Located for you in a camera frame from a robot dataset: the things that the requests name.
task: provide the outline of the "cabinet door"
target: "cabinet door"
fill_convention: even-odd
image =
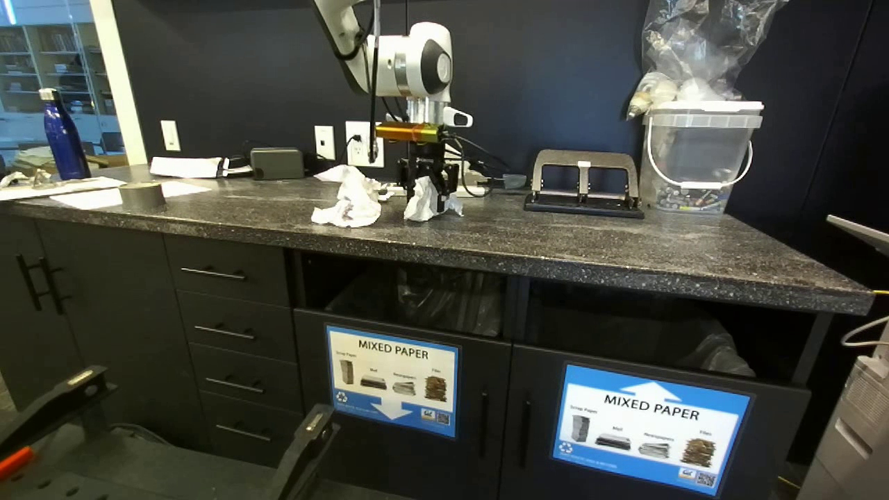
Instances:
[[[677,380],[692,387],[724,390],[749,394],[748,423],[727,460],[723,496],[769,496],[777,466],[800,426],[809,391],[766,387],[738,378],[710,378],[698,373],[657,369],[648,365],[623,365],[584,358],[552,351],[513,346],[512,394],[503,456],[503,496],[700,496],[656,484],[617,477],[607,473],[581,469],[552,459],[564,367],[584,365],[613,373],[628,373],[656,380]]]
[[[110,413],[206,445],[162,235],[55,221],[38,230],[77,351],[117,384]]]
[[[66,378],[74,355],[64,316],[42,296],[42,258],[30,221],[0,221],[0,373],[20,409]]]
[[[457,346],[455,438],[339,416],[325,477],[406,496],[498,496],[507,344],[296,312],[300,355],[309,380],[316,380],[306,390],[310,403],[330,403],[325,321]]]

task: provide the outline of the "drawer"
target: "drawer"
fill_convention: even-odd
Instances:
[[[188,341],[235,352],[295,360],[295,331],[288,308],[259,305],[207,294],[180,294]]]
[[[284,251],[202,238],[166,238],[180,291],[285,305]]]
[[[202,394],[202,410],[212,449],[253,463],[277,463],[300,426],[300,413],[216,394]]]
[[[202,391],[300,410],[300,373],[295,365],[191,344]]]

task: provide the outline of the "dark cabinet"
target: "dark cabinet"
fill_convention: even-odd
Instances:
[[[36,226],[0,221],[0,373],[17,406],[57,384],[77,346],[46,288]]]
[[[777,476],[781,459],[787,456],[809,403],[802,390],[714,378],[703,373],[677,373],[649,365],[603,360],[559,351],[513,346],[505,423],[507,438],[503,453],[503,496],[587,496],[588,492],[593,492],[593,496],[700,496],[692,492],[555,460],[552,445],[566,365],[748,394],[749,410],[738,430],[723,492],[723,496],[735,500],[769,496],[773,477]]]
[[[296,312],[296,327],[306,331],[300,352],[306,352],[310,373],[302,380],[313,380],[306,387],[313,403],[330,403],[325,324],[457,346],[455,438],[341,413],[341,434],[325,459],[325,477],[406,496],[498,496],[507,344]]]
[[[163,238],[68,221],[2,221],[0,369],[17,403],[77,365],[105,365],[109,416],[202,445]]]
[[[277,463],[302,419],[280,246],[166,238],[207,449]]]
[[[117,384],[110,413],[202,445],[163,238],[66,221],[42,221],[38,234],[77,351]]]

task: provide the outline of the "drawer handle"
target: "drawer handle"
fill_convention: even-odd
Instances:
[[[245,273],[216,273],[216,270],[202,270],[202,266],[180,266],[187,274],[199,274],[199,278],[216,278],[216,280],[248,280]]]
[[[212,324],[193,324],[193,331],[207,334],[207,337],[225,337],[225,338],[255,341],[255,337],[242,334],[242,331],[225,331],[225,327],[212,327]]]
[[[273,438],[270,438],[270,437],[263,437],[263,434],[253,434],[253,430],[232,428],[232,426],[216,426],[216,430],[223,430],[223,434],[232,434],[232,437],[245,437],[245,438],[253,438],[253,442],[273,442]]]
[[[225,390],[249,391],[249,394],[263,394],[267,391],[260,387],[232,384],[232,380],[225,380],[225,378],[202,378],[202,380],[212,384],[212,387],[225,387]]]

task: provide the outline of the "white cloth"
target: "white cloth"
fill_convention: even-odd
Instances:
[[[355,166],[332,166],[313,178],[339,183],[335,202],[330,209],[310,212],[313,226],[366,227],[381,219],[381,201],[391,198],[389,187],[363,178]]]

